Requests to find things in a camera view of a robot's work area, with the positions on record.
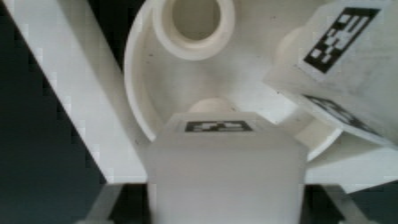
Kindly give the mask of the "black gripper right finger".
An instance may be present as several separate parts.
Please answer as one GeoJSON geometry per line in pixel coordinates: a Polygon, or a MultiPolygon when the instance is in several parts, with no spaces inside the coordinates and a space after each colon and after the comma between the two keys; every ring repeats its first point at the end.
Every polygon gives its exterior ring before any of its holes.
{"type": "Polygon", "coordinates": [[[335,184],[308,184],[303,189],[301,224],[380,224],[364,214],[335,184]]]}

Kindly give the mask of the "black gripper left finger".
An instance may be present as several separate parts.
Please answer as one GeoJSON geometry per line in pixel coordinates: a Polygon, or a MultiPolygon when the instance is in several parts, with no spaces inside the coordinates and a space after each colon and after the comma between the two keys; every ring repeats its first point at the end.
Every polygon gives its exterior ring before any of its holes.
{"type": "Polygon", "coordinates": [[[72,224],[149,224],[143,184],[106,184],[85,217],[72,224]]]}

